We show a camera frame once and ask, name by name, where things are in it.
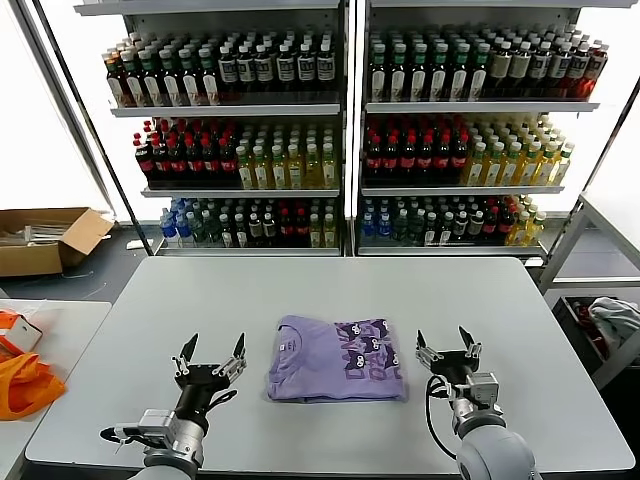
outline metal shelf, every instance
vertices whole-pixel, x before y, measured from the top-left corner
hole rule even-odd
[[[111,113],[118,118],[310,116],[336,115],[338,112],[340,112],[340,104],[338,103],[299,105],[218,105],[209,107],[135,107],[111,109]]]
[[[593,112],[590,102],[381,102],[367,103],[367,113],[463,113],[463,112]]]
[[[413,197],[430,195],[521,195],[560,193],[564,187],[362,187],[365,197]]]
[[[338,0],[89,0],[73,7],[86,16],[338,8]]]
[[[630,8],[637,0],[371,0],[374,8],[404,7],[532,7]]]
[[[168,189],[140,192],[146,198],[336,198],[339,189],[327,190],[224,190],[224,189]]]
[[[359,247],[358,255],[381,257],[545,257],[537,247]]]

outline white table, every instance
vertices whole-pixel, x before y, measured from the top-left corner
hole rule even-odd
[[[275,326],[286,314],[327,321],[384,317],[399,337],[409,401],[281,404],[265,395]],[[27,448],[37,463],[139,468],[142,447],[98,432],[173,408],[170,356],[194,332],[194,361],[221,361],[246,332],[239,394],[210,415],[207,472],[365,476],[457,473],[429,436],[415,359],[416,330],[437,349],[462,346],[463,324],[484,345],[508,425],[544,472],[625,470],[634,458],[522,264],[503,258],[145,259]],[[451,411],[432,401],[451,448]]]
[[[111,304],[1,299],[0,309],[3,308],[24,312],[31,323],[43,330],[35,352],[64,381],[107,316]],[[27,315],[35,308],[38,310],[33,315]],[[20,420],[0,422],[0,479],[19,478],[23,451],[46,412],[44,408]]]

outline folded t-shirt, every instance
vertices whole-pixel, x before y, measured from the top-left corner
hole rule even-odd
[[[404,400],[388,321],[284,317],[267,393],[272,400]]]

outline cardboard box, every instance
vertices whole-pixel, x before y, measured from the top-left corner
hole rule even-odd
[[[71,226],[57,243],[0,247],[0,277],[60,273],[64,267],[79,265],[113,226],[90,208],[2,210],[0,235],[48,222]]]

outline orange plastic bag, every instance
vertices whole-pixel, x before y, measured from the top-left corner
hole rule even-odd
[[[64,393],[64,383],[38,359],[35,353],[0,358],[0,420],[31,415]]]

